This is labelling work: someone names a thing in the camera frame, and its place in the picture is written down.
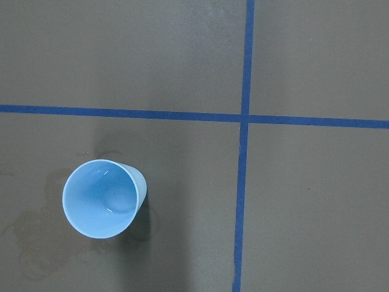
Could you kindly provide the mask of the light blue plastic cup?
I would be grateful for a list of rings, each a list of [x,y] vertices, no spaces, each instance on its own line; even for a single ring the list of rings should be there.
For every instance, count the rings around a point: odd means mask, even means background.
[[[134,167],[96,159],[77,167],[65,182],[64,214],[79,233],[96,239],[119,235],[135,219],[147,193]]]

